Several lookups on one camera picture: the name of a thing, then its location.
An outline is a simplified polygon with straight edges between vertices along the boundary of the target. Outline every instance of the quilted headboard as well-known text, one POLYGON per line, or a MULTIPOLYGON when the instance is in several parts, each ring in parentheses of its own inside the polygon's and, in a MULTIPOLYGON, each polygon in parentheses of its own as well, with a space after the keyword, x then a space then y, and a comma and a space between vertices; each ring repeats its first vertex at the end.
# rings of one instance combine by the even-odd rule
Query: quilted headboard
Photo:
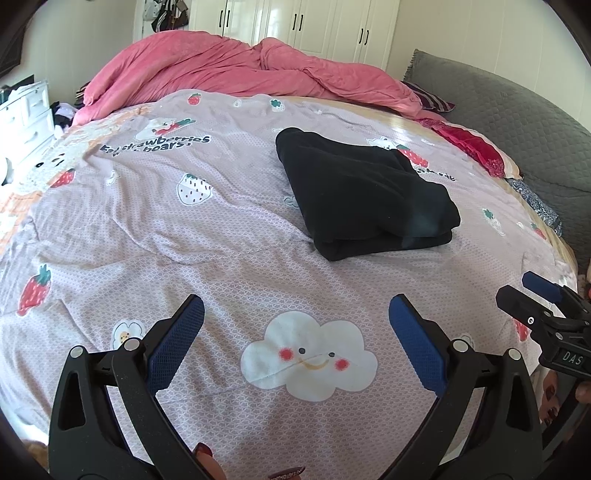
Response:
POLYGON ((563 221, 580 269, 591 257, 591 132, 531 90, 493 73, 416 50, 404 79, 456 108, 447 120, 490 138, 563 221))

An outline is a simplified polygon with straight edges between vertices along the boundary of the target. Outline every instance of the fingernail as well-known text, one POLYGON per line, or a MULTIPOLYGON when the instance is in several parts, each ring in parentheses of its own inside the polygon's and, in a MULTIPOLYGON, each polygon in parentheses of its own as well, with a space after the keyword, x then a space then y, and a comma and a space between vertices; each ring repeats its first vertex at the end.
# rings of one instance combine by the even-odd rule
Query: fingernail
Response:
POLYGON ((195 450, 193 450, 193 454, 196 455, 198 452, 205 453, 205 455, 209 455, 210 457, 213 457, 213 452, 212 452, 211 448, 201 442, 199 442, 197 444, 197 446, 195 447, 195 450))
POLYGON ((550 385, 548 388, 546 388, 546 400, 552 400, 552 397, 555 393, 556 390, 554 390, 554 385, 550 385))
POLYGON ((306 470, 305 466, 297 466, 295 468, 290 468, 289 470, 272 473, 268 478, 269 480, 289 480, 290 478, 301 475, 304 470, 306 470))
POLYGON ((577 398, 577 400, 581 400, 583 397, 585 397, 587 395, 588 388, 589 387, 585 384, 580 384, 577 387, 577 391, 574 394, 574 396, 577 398))

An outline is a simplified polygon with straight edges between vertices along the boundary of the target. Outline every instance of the folded black clothing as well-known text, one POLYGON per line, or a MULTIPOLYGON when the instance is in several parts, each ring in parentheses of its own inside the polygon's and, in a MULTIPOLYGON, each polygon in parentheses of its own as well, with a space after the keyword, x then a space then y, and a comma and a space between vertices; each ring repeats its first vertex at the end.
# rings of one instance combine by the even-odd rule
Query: folded black clothing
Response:
POLYGON ((398 150, 346 145, 287 128, 275 140, 314 245, 327 260, 429 248, 452 240, 460 214, 398 150))

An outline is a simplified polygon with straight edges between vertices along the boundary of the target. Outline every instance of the white wardrobe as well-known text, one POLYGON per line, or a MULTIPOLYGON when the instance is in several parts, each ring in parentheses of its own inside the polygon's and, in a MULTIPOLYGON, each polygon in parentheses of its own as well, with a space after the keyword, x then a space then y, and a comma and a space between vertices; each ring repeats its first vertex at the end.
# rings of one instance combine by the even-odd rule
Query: white wardrobe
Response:
MULTIPOLYGON (((188 30, 255 45, 279 38, 322 59, 385 70, 400 0, 192 0, 188 30)), ((144 31, 143 37, 150 34, 144 31)))

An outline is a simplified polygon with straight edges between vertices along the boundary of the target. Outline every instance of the red cloth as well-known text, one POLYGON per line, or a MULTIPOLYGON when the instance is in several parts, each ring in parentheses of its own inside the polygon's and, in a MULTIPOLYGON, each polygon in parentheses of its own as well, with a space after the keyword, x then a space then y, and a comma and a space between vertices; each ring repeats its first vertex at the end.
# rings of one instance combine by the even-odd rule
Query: red cloth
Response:
POLYGON ((198 88, 234 96, 296 95, 389 107, 415 118, 421 100, 380 69, 308 56, 276 38, 251 47, 207 32, 151 35, 113 58, 89 83, 75 125, 124 106, 198 88))
POLYGON ((449 143, 472 157, 486 169, 491 177, 505 177, 505 163, 501 154, 481 137, 474 135, 468 129, 453 127, 438 120, 425 118, 419 120, 419 123, 437 132, 449 143))

